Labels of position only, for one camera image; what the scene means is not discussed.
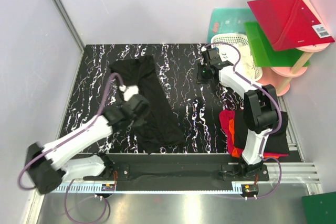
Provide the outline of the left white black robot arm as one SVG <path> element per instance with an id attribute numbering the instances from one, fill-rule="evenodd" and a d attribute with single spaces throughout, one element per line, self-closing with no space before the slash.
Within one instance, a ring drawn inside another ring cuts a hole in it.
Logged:
<path id="1" fill-rule="evenodd" d="M 74 156 L 115 131 L 145 124 L 149 101 L 137 86 L 123 87 L 122 93 L 121 103 L 105 107 L 73 132 L 43 146 L 34 143 L 27 148 L 25 167 L 34 189 L 45 195 L 69 180 L 114 177 L 114 162 L 106 154 L 96 153 L 79 159 Z"/>

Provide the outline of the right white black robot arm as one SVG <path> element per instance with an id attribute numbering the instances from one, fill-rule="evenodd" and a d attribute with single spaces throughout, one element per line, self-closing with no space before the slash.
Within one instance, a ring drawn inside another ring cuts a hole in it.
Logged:
<path id="1" fill-rule="evenodd" d="M 232 88 L 244 100 L 243 109 L 219 114 L 221 126 L 228 135 L 227 149 L 239 159 L 232 168 L 220 174 L 226 181 L 256 180 L 263 172 L 267 158 L 289 155 L 286 130 L 288 114 L 279 108 L 275 87 L 262 86 L 240 74 L 237 65 L 223 60 L 216 48 L 201 48 L 203 61 L 198 64 L 198 82 L 217 79 Z"/>

